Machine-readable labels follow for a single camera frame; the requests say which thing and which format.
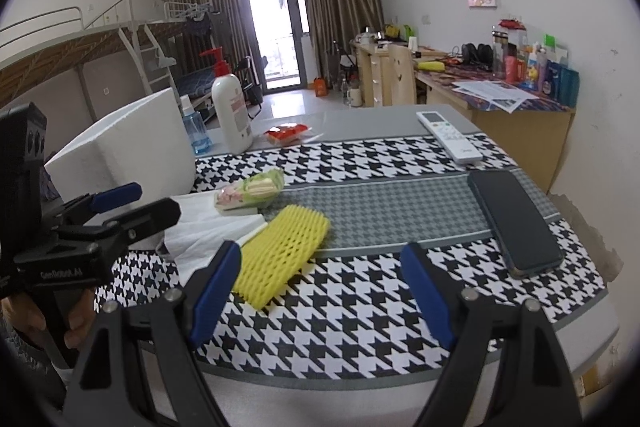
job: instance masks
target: white foam box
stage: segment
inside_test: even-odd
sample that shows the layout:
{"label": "white foam box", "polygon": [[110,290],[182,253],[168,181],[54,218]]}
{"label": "white foam box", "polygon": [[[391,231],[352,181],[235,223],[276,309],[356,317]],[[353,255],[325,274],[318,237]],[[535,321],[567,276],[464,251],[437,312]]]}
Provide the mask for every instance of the white foam box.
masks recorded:
{"label": "white foam box", "polygon": [[[168,196],[188,194],[195,179],[195,159],[171,89],[130,103],[93,124],[45,165],[62,200],[67,202],[136,182],[142,197],[88,222],[113,216]],[[153,249],[162,235],[133,248]]]}

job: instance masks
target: blue gripper pad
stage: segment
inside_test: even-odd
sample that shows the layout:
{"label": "blue gripper pad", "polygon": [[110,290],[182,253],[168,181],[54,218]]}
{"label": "blue gripper pad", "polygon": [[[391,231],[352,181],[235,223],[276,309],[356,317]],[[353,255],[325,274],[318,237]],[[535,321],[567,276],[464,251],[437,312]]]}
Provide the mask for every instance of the blue gripper pad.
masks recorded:
{"label": "blue gripper pad", "polygon": [[410,245],[402,248],[400,252],[402,277],[409,285],[431,335],[440,343],[440,346],[450,351],[456,338],[449,326],[449,308],[420,262],[419,255],[426,254],[414,251]]}
{"label": "blue gripper pad", "polygon": [[141,197],[142,187],[137,183],[130,183],[96,194],[89,208],[96,214],[103,214],[124,204],[138,201]]}
{"label": "blue gripper pad", "polygon": [[223,255],[223,258],[193,307],[189,341],[194,349],[211,340],[231,288],[240,273],[242,253],[237,243],[232,243],[226,251],[221,248],[217,255]]}

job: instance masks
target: yellow foam net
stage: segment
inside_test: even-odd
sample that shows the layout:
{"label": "yellow foam net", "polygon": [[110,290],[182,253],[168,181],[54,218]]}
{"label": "yellow foam net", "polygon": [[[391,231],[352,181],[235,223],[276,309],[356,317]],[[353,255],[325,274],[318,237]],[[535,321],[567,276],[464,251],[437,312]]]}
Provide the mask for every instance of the yellow foam net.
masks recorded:
{"label": "yellow foam net", "polygon": [[264,308],[318,249],[331,223],[320,212],[290,204],[242,247],[234,285],[255,309]]}

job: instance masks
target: remote control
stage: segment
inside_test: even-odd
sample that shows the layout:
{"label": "remote control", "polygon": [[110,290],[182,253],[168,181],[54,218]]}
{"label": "remote control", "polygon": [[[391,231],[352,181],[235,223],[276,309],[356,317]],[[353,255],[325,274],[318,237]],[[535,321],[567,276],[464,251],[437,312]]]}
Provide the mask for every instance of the remote control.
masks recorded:
{"label": "remote control", "polygon": [[455,163],[473,163],[482,159],[481,152],[439,112],[419,111],[416,115],[420,123],[436,137]]}

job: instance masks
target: metal screw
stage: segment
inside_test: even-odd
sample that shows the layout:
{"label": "metal screw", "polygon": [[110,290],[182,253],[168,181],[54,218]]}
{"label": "metal screw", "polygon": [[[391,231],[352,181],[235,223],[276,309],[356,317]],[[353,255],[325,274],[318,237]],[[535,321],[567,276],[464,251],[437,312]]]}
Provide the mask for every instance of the metal screw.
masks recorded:
{"label": "metal screw", "polygon": [[460,295],[462,295],[462,298],[465,299],[465,301],[475,301],[479,297],[478,292],[473,288],[463,289],[462,292],[460,292]]}
{"label": "metal screw", "polygon": [[542,306],[540,306],[540,302],[535,299],[527,299],[524,301],[524,307],[530,312],[539,312],[540,308],[542,308]]}
{"label": "metal screw", "polygon": [[169,302],[175,302],[180,297],[182,297],[182,291],[180,290],[180,288],[171,288],[164,293],[164,298]]}
{"label": "metal screw", "polygon": [[118,309],[118,303],[116,301],[107,301],[102,305],[102,311],[105,313],[113,313]]}

